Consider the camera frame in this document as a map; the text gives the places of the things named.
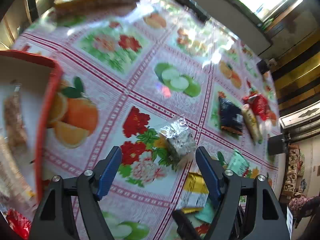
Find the speckled nougat candy packet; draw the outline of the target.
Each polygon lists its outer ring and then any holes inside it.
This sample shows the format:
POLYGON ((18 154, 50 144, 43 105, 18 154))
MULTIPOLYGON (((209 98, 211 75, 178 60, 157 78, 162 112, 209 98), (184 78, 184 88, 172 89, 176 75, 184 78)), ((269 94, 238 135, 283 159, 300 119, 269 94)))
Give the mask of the speckled nougat candy packet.
POLYGON ((165 148, 175 171, 195 158, 197 144, 184 115, 171 118, 156 131, 165 139, 165 148))

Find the yellow white snack packet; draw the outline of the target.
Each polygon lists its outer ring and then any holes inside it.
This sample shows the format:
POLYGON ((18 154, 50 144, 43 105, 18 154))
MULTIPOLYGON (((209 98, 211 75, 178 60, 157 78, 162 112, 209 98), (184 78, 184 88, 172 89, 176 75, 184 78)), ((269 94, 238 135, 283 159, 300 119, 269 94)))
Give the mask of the yellow white snack packet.
POLYGON ((188 173, 176 210, 183 213, 201 211, 208 199, 209 191, 204 178, 196 173, 188 173))

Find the long mint green packet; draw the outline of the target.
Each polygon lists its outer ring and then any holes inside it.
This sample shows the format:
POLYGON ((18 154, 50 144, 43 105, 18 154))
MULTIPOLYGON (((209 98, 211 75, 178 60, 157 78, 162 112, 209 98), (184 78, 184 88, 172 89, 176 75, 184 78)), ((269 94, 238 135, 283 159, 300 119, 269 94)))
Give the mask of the long mint green packet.
MULTIPOLYGON (((231 170, 240 177, 245 177, 248 172, 249 162, 237 150, 234 150, 232 158, 228 163, 225 161, 220 151, 217 152, 217 157, 213 155, 210 156, 212 159, 220 162, 224 171, 231 170)), ((217 208, 221 203, 222 199, 220 201, 211 201, 210 196, 208 195, 204 208, 195 215, 195 218, 205 223, 211 223, 217 213, 217 208)))

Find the white cream roll packet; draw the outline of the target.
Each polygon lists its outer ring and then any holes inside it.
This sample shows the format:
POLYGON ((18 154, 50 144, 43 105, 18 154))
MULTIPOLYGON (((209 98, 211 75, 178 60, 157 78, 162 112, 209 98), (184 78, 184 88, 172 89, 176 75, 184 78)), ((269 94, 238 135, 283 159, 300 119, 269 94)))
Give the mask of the white cream roll packet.
POLYGON ((260 132, 259 125, 255 114, 251 110, 249 104, 244 104, 241 108, 241 113, 244 119, 244 123, 249 131, 249 134, 253 140, 253 144, 261 144, 263 142, 263 136, 260 132))

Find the brown crumb cake packet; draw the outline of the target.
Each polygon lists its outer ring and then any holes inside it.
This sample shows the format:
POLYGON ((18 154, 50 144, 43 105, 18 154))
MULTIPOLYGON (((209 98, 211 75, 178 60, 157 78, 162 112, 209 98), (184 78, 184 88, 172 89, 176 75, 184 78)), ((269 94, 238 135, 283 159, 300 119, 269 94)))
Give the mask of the brown crumb cake packet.
POLYGON ((4 122, 9 148, 12 152, 27 146, 27 132, 22 116, 21 84, 15 85, 14 91, 4 99, 4 122))

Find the round brown cookie packet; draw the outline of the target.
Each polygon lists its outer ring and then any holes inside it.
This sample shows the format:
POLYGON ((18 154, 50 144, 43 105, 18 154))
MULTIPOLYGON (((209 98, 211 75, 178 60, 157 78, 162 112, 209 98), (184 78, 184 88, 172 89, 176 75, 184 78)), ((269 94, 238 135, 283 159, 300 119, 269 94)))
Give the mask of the round brown cookie packet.
POLYGON ((1 196, 26 206, 35 205, 35 194, 20 172, 10 148, 1 137, 1 196))

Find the black snack packet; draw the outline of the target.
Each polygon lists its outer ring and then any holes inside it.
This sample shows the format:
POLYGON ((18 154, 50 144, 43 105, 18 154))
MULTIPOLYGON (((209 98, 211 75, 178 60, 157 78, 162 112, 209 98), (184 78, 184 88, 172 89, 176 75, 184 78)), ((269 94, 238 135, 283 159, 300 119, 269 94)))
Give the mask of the black snack packet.
POLYGON ((243 116, 241 109, 230 100, 219 97, 220 128, 229 133, 242 135, 243 116))

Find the red foil snack bag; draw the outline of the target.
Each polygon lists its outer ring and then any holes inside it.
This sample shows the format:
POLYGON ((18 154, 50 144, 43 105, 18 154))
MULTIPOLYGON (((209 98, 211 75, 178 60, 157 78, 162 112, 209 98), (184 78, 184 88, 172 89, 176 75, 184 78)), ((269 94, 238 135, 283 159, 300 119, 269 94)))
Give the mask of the red foil snack bag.
POLYGON ((272 126, 277 125, 277 116, 268 104, 268 100, 260 93, 253 92, 242 98, 244 104, 249 104, 255 116, 259 116, 261 120, 270 120, 272 126))

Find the floral fruit plastic tablecloth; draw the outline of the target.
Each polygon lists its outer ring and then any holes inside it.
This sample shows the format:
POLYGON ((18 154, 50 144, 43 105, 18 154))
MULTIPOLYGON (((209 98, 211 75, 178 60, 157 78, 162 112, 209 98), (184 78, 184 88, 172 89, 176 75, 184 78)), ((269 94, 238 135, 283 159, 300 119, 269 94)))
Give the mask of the floral fruit plastic tablecloth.
POLYGON ((157 132, 177 115, 214 159, 228 165, 240 152, 246 177, 263 174, 278 189, 278 159, 268 155, 267 140, 220 129, 219 97, 241 106, 251 87, 270 100, 265 137, 279 133, 279 112, 258 57, 216 20, 201 25, 174 0, 140 0, 65 22, 48 10, 13 48, 51 58, 63 71, 43 131, 38 191, 56 174, 80 175, 119 146, 123 162, 100 206, 121 239, 177 238, 171 212, 197 170, 194 161, 174 168, 157 132))

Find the small dark ink bottle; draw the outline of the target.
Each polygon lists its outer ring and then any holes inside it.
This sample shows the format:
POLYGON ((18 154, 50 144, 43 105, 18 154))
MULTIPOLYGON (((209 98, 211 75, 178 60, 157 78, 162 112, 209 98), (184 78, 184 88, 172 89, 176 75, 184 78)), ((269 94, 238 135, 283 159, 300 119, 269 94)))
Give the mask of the small dark ink bottle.
POLYGON ((272 69, 273 66, 276 66, 277 62, 275 61, 275 59, 264 59, 264 60, 260 60, 256 66, 260 72, 261 75, 264 75, 266 72, 270 71, 272 69))

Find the red rimmed white tray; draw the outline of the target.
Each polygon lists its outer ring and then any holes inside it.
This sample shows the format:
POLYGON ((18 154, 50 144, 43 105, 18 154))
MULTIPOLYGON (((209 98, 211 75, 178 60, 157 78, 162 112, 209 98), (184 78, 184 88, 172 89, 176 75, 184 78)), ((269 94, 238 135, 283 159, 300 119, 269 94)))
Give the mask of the red rimmed white tray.
POLYGON ((27 145, 34 160, 31 187, 37 200, 43 197, 42 161, 49 111, 60 84, 63 70, 57 61, 19 50, 1 51, 1 100, 14 87, 11 81, 22 85, 22 120, 27 132, 27 145))

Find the black flashlight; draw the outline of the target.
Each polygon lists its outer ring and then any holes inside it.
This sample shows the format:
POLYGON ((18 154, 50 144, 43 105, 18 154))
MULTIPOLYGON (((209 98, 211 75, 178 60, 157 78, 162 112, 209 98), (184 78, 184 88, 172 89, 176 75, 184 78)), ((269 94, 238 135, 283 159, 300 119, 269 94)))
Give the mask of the black flashlight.
POLYGON ((206 23, 210 19, 210 15, 201 8, 195 0, 175 0, 178 4, 183 7, 187 7, 194 12, 196 18, 202 22, 206 23))

